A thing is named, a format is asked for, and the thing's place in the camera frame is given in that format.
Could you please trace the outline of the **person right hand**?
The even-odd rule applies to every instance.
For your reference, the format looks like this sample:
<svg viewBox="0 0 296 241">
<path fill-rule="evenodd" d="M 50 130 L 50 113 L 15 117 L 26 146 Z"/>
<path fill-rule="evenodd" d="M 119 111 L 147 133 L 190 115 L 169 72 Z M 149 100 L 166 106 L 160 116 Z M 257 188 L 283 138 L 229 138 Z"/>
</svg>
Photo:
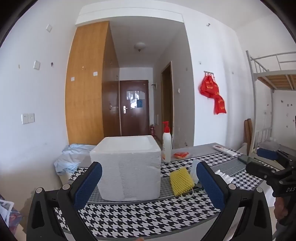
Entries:
<svg viewBox="0 0 296 241">
<path fill-rule="evenodd" d="M 274 202 L 274 216 L 277 220 L 276 227 L 280 225 L 280 221 L 288 215 L 288 210 L 285 207 L 285 201 L 282 197 L 276 197 Z"/>
</svg>

